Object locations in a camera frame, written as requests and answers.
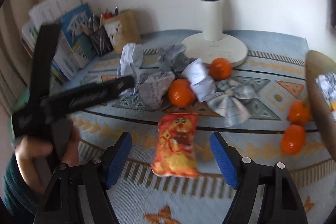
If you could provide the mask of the person's left forearm teal sleeve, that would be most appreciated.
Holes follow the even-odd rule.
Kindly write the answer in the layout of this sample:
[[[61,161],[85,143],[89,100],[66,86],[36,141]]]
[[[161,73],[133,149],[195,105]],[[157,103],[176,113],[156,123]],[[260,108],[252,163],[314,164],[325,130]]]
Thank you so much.
[[[23,180],[13,153],[4,174],[3,204],[16,221],[33,223],[39,196]]]

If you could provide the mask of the person's left hand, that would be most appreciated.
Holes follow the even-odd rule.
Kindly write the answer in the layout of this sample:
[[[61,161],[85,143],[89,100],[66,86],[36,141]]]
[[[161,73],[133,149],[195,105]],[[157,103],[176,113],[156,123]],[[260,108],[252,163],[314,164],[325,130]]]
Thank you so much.
[[[78,165],[80,140],[81,136],[78,128],[72,126],[71,136],[62,157],[62,163],[66,163],[68,166]],[[35,159],[48,156],[52,149],[52,144],[32,137],[24,137],[15,148],[15,158],[23,180],[35,193],[40,195],[45,192],[46,187],[38,175]]]

